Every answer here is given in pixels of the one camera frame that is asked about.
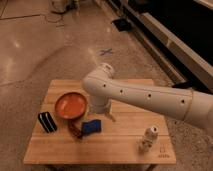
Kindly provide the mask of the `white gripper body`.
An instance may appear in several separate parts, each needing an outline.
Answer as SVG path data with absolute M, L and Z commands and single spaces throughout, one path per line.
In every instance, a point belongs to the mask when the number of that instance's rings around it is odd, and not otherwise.
M 89 110 L 91 113 L 106 114 L 110 111 L 111 101 L 108 98 L 91 96 L 89 100 Z

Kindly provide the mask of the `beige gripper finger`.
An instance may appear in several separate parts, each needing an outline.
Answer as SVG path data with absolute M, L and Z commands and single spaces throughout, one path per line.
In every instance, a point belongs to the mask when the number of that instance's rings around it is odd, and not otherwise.
M 116 119 L 115 119 L 115 117 L 112 115 L 111 112 L 106 113 L 105 116 L 106 116 L 108 119 L 110 119 L 112 122 L 116 122 Z

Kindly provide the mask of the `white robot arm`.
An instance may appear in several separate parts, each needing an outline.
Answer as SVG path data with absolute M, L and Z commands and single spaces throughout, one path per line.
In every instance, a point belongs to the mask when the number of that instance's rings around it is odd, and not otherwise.
M 117 81 L 114 69 L 102 63 L 82 80 L 82 87 L 100 106 L 114 99 L 176 120 L 213 136 L 213 95 L 189 89 L 138 85 Z

